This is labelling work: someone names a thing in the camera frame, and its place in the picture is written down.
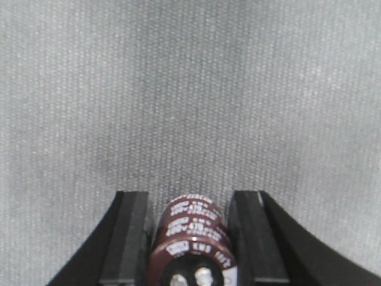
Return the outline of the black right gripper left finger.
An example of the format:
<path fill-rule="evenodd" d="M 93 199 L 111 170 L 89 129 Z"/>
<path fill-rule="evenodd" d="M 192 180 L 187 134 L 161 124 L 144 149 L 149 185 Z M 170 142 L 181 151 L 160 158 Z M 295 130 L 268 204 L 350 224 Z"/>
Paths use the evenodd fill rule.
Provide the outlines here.
<path fill-rule="evenodd" d="M 96 228 L 49 285 L 145 285 L 149 197 L 118 191 Z"/>

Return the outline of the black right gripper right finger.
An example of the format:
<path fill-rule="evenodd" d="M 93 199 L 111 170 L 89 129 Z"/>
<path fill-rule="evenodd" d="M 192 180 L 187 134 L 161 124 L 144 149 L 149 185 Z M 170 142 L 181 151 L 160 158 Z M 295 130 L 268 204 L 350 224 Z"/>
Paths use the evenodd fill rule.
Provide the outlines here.
<path fill-rule="evenodd" d="M 301 226 L 265 191 L 234 191 L 228 229 L 239 285 L 380 285 Z"/>

